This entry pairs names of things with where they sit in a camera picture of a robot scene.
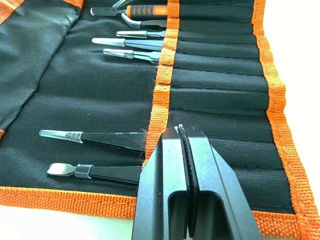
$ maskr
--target black fabric pouch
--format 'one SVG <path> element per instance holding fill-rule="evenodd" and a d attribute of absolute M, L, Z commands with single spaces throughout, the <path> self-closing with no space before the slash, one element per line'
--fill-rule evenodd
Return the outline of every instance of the black fabric pouch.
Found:
<path fill-rule="evenodd" d="M 142 166 L 145 160 L 139 153 L 38 134 L 150 130 L 157 66 L 104 55 L 106 46 L 92 38 L 134 29 L 119 15 L 90 14 L 91 7 L 110 7 L 114 0 L 86 0 L 83 7 L 78 2 L 28 0 L 0 24 L 0 204 L 132 218 L 137 186 L 47 174 L 52 163 Z M 179 1 L 167 127 L 201 129 L 236 173 L 251 210 L 296 224 L 267 117 L 269 89 L 252 24 L 255 4 Z M 30 196 L 39 201 L 30 204 Z M 283 237 L 271 230 L 272 219 L 256 217 L 266 223 L 258 223 L 264 235 Z M 290 236 L 299 235 L 296 225 Z"/>

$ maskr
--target metal tweezers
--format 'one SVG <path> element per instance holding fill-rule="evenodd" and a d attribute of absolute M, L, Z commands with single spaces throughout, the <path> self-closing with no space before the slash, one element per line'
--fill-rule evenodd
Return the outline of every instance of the metal tweezers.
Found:
<path fill-rule="evenodd" d="M 125 38 L 92 38 L 95 44 L 104 44 L 119 47 L 132 47 L 139 49 L 147 49 L 161 52 L 164 41 L 163 40 L 131 40 Z"/>
<path fill-rule="evenodd" d="M 146 139 L 145 133 L 39 134 L 138 152 L 144 151 L 141 143 Z M 92 168 L 84 166 L 79 177 L 88 178 Z M 108 172 L 111 180 L 138 183 L 131 240 L 182 240 L 187 228 L 194 240 L 262 240 L 235 172 L 199 129 L 186 125 L 167 129 L 143 170 L 111 168 L 115 170 Z"/>
<path fill-rule="evenodd" d="M 117 37 L 128 37 L 128 38 L 161 38 L 164 39 L 166 31 L 117 31 Z"/>
<path fill-rule="evenodd" d="M 149 29 L 166 29 L 167 20 L 146 20 L 134 21 L 124 13 L 121 14 L 122 19 L 133 28 L 149 28 Z"/>
<path fill-rule="evenodd" d="M 103 49 L 103 53 L 109 56 L 121 57 L 126 59 L 142 59 L 149 61 L 152 64 L 159 63 L 161 52 L 159 51 L 133 51 L 133 50 L 121 50 L 121 49 Z"/>

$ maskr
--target tweezer tip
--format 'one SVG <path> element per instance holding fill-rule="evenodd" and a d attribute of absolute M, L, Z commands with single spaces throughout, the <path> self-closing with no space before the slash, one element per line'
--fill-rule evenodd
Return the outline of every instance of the tweezer tip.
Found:
<path fill-rule="evenodd" d="M 117 37 L 146 39 L 147 38 L 147 31 L 117 31 L 115 33 L 115 35 Z"/>
<path fill-rule="evenodd" d="M 56 176 L 70 176 L 75 173 L 75 166 L 66 163 L 52 163 L 46 171 L 50 175 Z"/>
<path fill-rule="evenodd" d="M 41 137 L 68 140 L 77 143 L 83 143 L 81 140 L 82 131 L 55 131 L 55 130 L 41 130 L 39 135 Z"/>
<path fill-rule="evenodd" d="M 116 56 L 121 58 L 133 59 L 134 51 L 133 50 L 122 50 L 122 49 L 103 49 L 103 53 L 110 56 Z"/>
<path fill-rule="evenodd" d="M 121 17 L 129 26 L 131 26 L 133 28 L 137 28 L 137 29 L 140 28 L 141 21 L 134 21 L 130 17 L 125 15 L 124 13 L 121 13 Z"/>

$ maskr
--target tool pocket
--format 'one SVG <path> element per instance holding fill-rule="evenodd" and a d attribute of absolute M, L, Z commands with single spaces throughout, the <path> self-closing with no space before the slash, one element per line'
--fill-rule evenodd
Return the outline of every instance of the tool pocket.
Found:
<path fill-rule="evenodd" d="M 254 211 L 293 214 L 266 115 L 268 86 L 251 19 L 254 1 L 180 1 L 168 127 L 201 129 L 235 171 Z"/>

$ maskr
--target orange webbing border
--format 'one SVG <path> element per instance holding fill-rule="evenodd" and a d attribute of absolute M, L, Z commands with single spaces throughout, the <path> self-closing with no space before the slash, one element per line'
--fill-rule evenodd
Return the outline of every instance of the orange webbing border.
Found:
<path fill-rule="evenodd" d="M 73 6 L 79 7 L 82 9 L 82 6 L 84 4 L 84 0 L 63 0 L 64 2 L 68 4 L 72 4 Z"/>
<path fill-rule="evenodd" d="M 286 88 L 279 78 L 264 33 L 265 4 L 266 0 L 254 1 L 252 24 L 253 34 L 256 36 L 260 52 L 260 62 L 268 84 L 269 106 L 266 114 L 272 128 L 275 146 L 290 184 L 291 201 L 299 229 L 298 237 L 300 239 L 320 239 L 320 218 L 317 207 L 284 114 Z"/>
<path fill-rule="evenodd" d="M 170 101 L 170 84 L 179 32 L 179 0 L 168 0 L 168 19 L 159 66 L 155 78 L 152 111 L 146 137 L 145 161 L 154 151 L 159 137 L 167 129 Z"/>
<path fill-rule="evenodd" d="M 99 217 L 133 219 L 136 200 L 136 197 L 112 194 L 0 186 L 0 205 Z M 295 215 L 259 211 L 252 213 L 264 236 L 298 238 L 299 228 Z"/>
<path fill-rule="evenodd" d="M 0 186 L 0 205 L 133 219 L 136 198 L 81 191 Z"/>
<path fill-rule="evenodd" d="M 0 24 L 7 20 L 25 0 L 0 0 Z"/>

